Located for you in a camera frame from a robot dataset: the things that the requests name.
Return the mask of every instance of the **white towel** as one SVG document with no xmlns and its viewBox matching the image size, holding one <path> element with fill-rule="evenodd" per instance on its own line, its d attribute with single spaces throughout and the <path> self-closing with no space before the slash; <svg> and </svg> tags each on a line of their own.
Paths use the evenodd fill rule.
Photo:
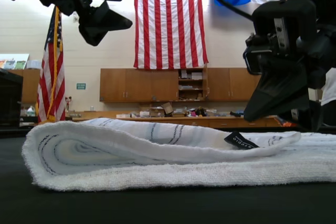
<svg viewBox="0 0 336 224">
<path fill-rule="evenodd" d="M 333 135 L 243 134 L 259 146 L 250 150 L 227 143 L 228 135 L 111 119 L 59 122 L 32 129 L 23 157 L 35 184 L 62 191 L 336 181 Z"/>
</svg>

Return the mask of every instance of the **bottle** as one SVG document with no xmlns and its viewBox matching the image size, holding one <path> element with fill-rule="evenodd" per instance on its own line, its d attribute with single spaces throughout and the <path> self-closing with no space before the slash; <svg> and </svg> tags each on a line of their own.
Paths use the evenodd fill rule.
<svg viewBox="0 0 336 224">
<path fill-rule="evenodd" d="M 35 116 L 35 109 L 33 106 L 30 106 L 27 110 L 27 116 Z"/>
</svg>

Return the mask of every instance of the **upper cabinet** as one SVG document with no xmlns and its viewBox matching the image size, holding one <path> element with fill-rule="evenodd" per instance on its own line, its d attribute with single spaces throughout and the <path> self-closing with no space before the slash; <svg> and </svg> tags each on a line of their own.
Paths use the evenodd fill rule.
<svg viewBox="0 0 336 224">
<path fill-rule="evenodd" d="M 157 70 L 151 73 L 151 100 L 176 101 L 179 99 L 177 70 Z"/>
<path fill-rule="evenodd" d="M 209 101 L 248 101 L 260 78 L 245 68 L 208 68 L 207 72 Z"/>
<path fill-rule="evenodd" d="M 246 68 L 230 68 L 230 99 L 250 100 L 257 87 L 260 76 L 250 75 Z"/>
<path fill-rule="evenodd" d="M 100 101 L 248 101 L 259 76 L 245 68 L 179 70 L 101 69 Z M 192 78 L 198 73 L 201 78 Z"/>
<path fill-rule="evenodd" d="M 100 70 L 100 101 L 123 102 L 126 99 L 126 69 Z"/>
<path fill-rule="evenodd" d="M 230 73 L 228 68 L 208 68 L 208 100 L 230 100 Z"/>
<path fill-rule="evenodd" d="M 152 99 L 150 71 L 126 69 L 125 99 L 129 102 L 146 102 Z"/>
<path fill-rule="evenodd" d="M 176 101 L 178 71 L 101 69 L 101 102 Z"/>
</svg>

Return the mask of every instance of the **green sign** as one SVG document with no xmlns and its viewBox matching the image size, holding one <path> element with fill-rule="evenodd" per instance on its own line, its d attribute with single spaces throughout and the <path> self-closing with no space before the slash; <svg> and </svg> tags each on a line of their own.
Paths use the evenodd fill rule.
<svg viewBox="0 0 336 224">
<path fill-rule="evenodd" d="M 77 89 L 85 90 L 86 89 L 86 83 L 78 83 Z"/>
</svg>

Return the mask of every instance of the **red and white stripes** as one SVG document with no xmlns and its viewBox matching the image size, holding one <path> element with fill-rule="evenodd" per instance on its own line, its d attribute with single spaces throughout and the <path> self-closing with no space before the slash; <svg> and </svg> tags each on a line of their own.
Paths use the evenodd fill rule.
<svg viewBox="0 0 336 224">
<path fill-rule="evenodd" d="M 141 69 L 208 63 L 202 0 L 134 0 L 135 62 Z"/>
</svg>

